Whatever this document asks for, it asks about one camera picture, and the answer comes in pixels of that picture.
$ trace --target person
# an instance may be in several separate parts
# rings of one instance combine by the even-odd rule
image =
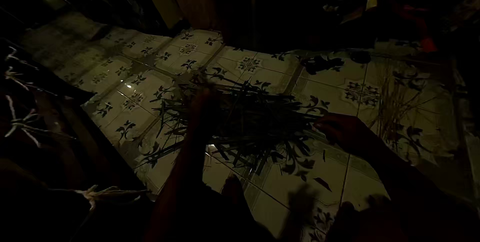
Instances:
[[[205,89],[193,101],[184,145],[155,202],[146,241],[275,240],[255,222],[236,176],[225,181],[221,193],[202,182],[205,146],[214,128],[210,117],[217,110],[213,90]],[[362,212],[341,204],[326,241],[479,241],[475,213],[391,152],[359,118],[328,113],[313,126],[345,152],[368,161],[391,199],[372,200],[374,207]],[[292,197],[280,240],[298,241],[312,209],[313,198],[303,187]]]

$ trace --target hand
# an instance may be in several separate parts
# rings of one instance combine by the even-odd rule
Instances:
[[[345,152],[363,158],[378,150],[378,145],[383,145],[382,140],[355,116],[330,112],[313,126]]]
[[[211,134],[217,126],[215,115],[219,111],[219,94],[208,87],[197,91],[190,105],[188,131],[201,135]]]

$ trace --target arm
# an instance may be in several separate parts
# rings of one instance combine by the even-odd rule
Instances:
[[[191,106],[187,135],[173,165],[170,176],[160,191],[152,212],[150,226],[145,233],[146,241],[162,241],[178,225],[175,220],[182,216],[182,207],[192,200],[202,184],[205,146],[211,138],[211,121],[204,121],[215,109],[209,90],[197,95]]]
[[[391,152],[360,119],[330,113],[314,126],[375,169],[411,239],[473,240],[478,218],[459,209],[433,182]]]

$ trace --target white twine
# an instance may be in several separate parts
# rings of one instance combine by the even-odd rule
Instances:
[[[7,57],[5,57],[5,61],[7,61],[8,59],[14,59],[14,60],[19,61],[19,62],[22,63],[22,64],[25,64],[25,65],[27,65],[27,66],[31,66],[31,67],[35,68],[35,70],[38,70],[38,68],[37,68],[36,66],[33,66],[33,65],[27,63],[26,61],[21,60],[21,59],[15,57],[15,54],[17,53],[17,49],[16,49],[16,48],[13,48],[13,47],[9,47],[9,48],[12,49],[12,53],[10,53],[9,55],[7,55]]]
[[[61,136],[64,136],[64,137],[68,137],[70,139],[74,139],[74,140],[76,139],[76,138],[71,137],[71,136],[69,136],[67,134],[64,134],[64,133],[56,133],[56,132],[52,132],[50,130],[34,128],[34,127],[31,127],[31,126],[27,125],[28,123],[31,123],[31,122],[35,121],[35,120],[31,119],[31,118],[38,115],[37,113],[35,113],[35,109],[31,109],[30,112],[27,114],[27,116],[23,117],[22,119],[17,119],[17,116],[15,114],[14,101],[8,95],[6,95],[5,97],[8,100],[8,106],[10,107],[10,112],[11,112],[12,119],[10,120],[11,129],[7,132],[7,134],[5,134],[4,137],[10,136],[13,132],[15,132],[15,130],[17,128],[21,128],[21,130],[23,132],[25,132],[25,134],[36,144],[36,146],[38,148],[40,148],[40,143],[32,134],[30,134],[30,132],[54,133],[54,134],[58,134],[58,135],[61,135]]]
[[[9,66],[8,70],[5,71],[5,73],[4,73],[5,79],[11,79],[11,80],[15,81],[18,85],[20,85],[23,89],[25,89],[27,91],[30,91],[28,89],[28,87],[33,87],[33,88],[36,88],[37,90],[44,91],[44,92],[47,92],[47,93],[50,93],[50,94],[56,96],[56,94],[54,94],[52,92],[49,92],[45,89],[42,89],[40,87],[37,87],[37,86],[33,85],[33,82],[26,82],[26,81],[23,81],[21,79],[18,79],[15,76],[23,75],[23,73],[13,72],[12,69],[13,69],[13,67]]]
[[[95,209],[96,204],[95,201],[101,200],[103,196],[122,196],[127,194],[141,194],[143,192],[147,192],[148,190],[119,190],[118,187],[109,187],[105,190],[101,190],[99,192],[95,192],[94,190],[98,187],[98,185],[93,185],[88,190],[74,190],[76,193],[83,195],[88,202],[90,203],[90,211]],[[137,201],[140,199],[140,195],[137,196],[132,202]]]

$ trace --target tiled floor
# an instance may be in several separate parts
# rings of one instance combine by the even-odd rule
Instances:
[[[69,18],[75,19],[76,24],[72,24]],[[79,32],[83,37],[66,36],[59,32],[62,25],[85,26]],[[88,36],[95,34],[101,26],[84,20],[79,14],[71,14],[50,26],[32,31],[24,42],[34,58],[59,77],[96,93],[84,105],[85,111],[153,193],[163,186],[177,154],[160,158],[153,167],[142,165],[142,154],[181,141],[168,134],[178,125],[170,121],[161,128],[159,111],[154,110],[161,106],[163,98],[173,97],[174,81],[179,74],[206,66],[212,82],[232,85],[224,78],[215,77],[221,74],[238,82],[269,83],[265,87],[269,93],[291,94],[303,106],[313,104],[317,99],[316,107],[357,115],[369,125],[378,115],[378,101],[382,89],[386,87],[383,83],[385,74],[392,77],[391,85],[394,85],[395,80],[399,81],[399,78],[393,77],[394,73],[412,76],[411,72],[417,70],[400,61],[375,56],[369,64],[359,64],[349,59],[347,53],[338,52],[322,53],[321,56],[323,59],[341,58],[343,66],[312,75],[302,68],[296,51],[272,55],[233,48],[223,45],[219,33],[202,30],[185,31],[169,38],[114,28],[99,42],[88,42]],[[44,34],[51,37],[48,43],[43,42]],[[60,39],[73,47],[59,53],[56,49]],[[379,44],[378,48],[389,48],[389,45]],[[403,48],[399,51],[414,52]],[[420,76],[422,74],[416,74],[418,79],[412,83],[418,85],[425,81]],[[419,104],[403,117],[404,131],[409,126],[421,128],[422,134],[412,138],[420,138],[430,152],[421,150],[420,158],[405,142],[398,144],[400,152],[397,149],[396,153],[402,158],[408,154],[413,164],[423,159],[435,163],[438,156],[451,156],[448,150],[456,145],[456,133],[451,127],[452,121],[440,119],[444,111],[449,111],[449,107],[451,110],[448,93],[439,88],[435,79],[429,79],[427,92],[417,97],[416,90],[409,87],[413,86],[407,84],[400,88],[405,89],[405,96],[414,97],[412,102],[418,101]],[[322,114],[320,108],[313,109],[312,113]],[[372,130],[378,130],[378,125],[373,124]],[[314,166],[304,173],[304,177],[282,172],[281,166],[285,163],[275,163],[271,159],[260,176],[250,174],[248,169],[233,168],[231,162],[210,151],[205,157],[203,181],[220,191],[229,175],[242,177],[252,214],[276,237],[289,214],[289,193],[308,184],[315,196],[314,215],[321,220],[305,227],[303,240],[310,241],[313,237],[322,240],[341,202],[352,202],[358,210],[362,210],[367,208],[366,198],[370,194],[387,195],[387,192],[375,171],[363,159],[350,156],[337,146],[330,146],[322,138],[308,140],[307,144],[311,156],[299,161],[310,161]],[[304,171],[303,167],[297,166],[296,174],[301,171]],[[317,183],[317,177],[321,177],[330,190]]]

